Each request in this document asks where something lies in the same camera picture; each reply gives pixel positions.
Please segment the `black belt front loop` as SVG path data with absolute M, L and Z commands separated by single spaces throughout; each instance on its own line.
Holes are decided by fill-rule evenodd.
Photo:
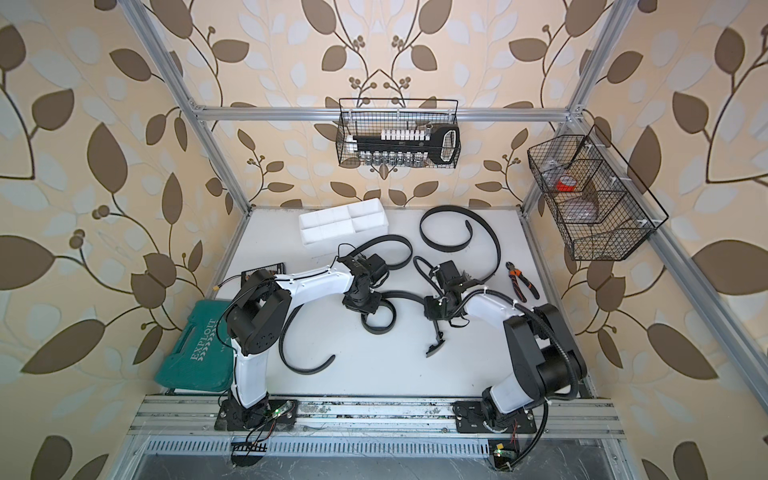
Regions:
M 369 313 L 362 313 L 361 324 L 363 328 L 368 333 L 371 333 L 374 335 L 383 335 L 391 331 L 397 320 L 397 310 L 394 304 L 392 303 L 393 299 L 412 301 L 420 304 L 423 307 L 424 317 L 433 323 L 435 336 L 436 336 L 436 342 L 433 345 L 429 346 L 426 352 L 426 357 L 430 358 L 431 356 L 436 354 L 445 343 L 444 333 L 441 331 L 438 325 L 438 322 L 443 320 L 443 317 L 442 317 L 443 310 L 442 310 L 442 305 L 440 303 L 440 298 L 435 298 L 432 296 L 422 297 L 422 296 L 418 296 L 417 294 L 407 292 L 407 291 L 402 291 L 402 290 L 392 290 L 392 291 L 382 292 L 381 298 L 379 301 L 379 306 L 384 307 L 391 313 L 390 322 L 386 326 L 373 326 L 373 325 L 370 325 L 367 321 Z

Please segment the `white divided storage tray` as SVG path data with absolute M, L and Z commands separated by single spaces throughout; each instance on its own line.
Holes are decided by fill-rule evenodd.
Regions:
M 307 248 L 338 242 L 365 242 L 389 231 L 389 221 L 377 198 L 317 210 L 299 216 L 299 232 Z

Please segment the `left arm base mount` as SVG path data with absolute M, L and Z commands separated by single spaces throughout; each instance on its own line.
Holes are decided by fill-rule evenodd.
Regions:
M 272 425 L 294 425 L 299 402 L 295 399 L 262 399 L 252 407 L 245 408 L 236 399 L 227 398 L 221 402 L 214 429 L 216 431 L 250 431 L 269 429 Z

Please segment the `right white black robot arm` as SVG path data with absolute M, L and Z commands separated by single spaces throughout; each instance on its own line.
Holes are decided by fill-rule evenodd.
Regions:
M 429 265 L 423 276 L 436 290 L 424 299 L 425 316 L 439 322 L 480 319 L 498 327 L 507 343 L 512 373 L 482 393 L 488 424 L 551 400 L 579 396 L 587 374 L 583 356 L 561 312 L 545 303 L 529 308 L 519 299 L 481 286 L 452 261 Z

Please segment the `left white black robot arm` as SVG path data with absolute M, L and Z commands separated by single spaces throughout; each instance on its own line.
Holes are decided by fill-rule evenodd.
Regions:
M 268 351 L 278 342 L 289 314 L 315 300 L 340 295 L 345 308 L 365 314 L 378 309 L 374 290 L 388 278 L 378 255 L 346 255 L 330 265 L 299 274 L 253 272 L 228 308 L 227 334 L 235 351 L 232 395 L 245 409 L 267 397 Z

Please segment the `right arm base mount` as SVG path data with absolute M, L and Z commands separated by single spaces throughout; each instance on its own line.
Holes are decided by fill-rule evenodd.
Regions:
M 456 430 L 461 434 L 533 434 L 537 430 L 535 416 L 523 408 L 501 414 L 485 400 L 461 400 L 451 405 Z

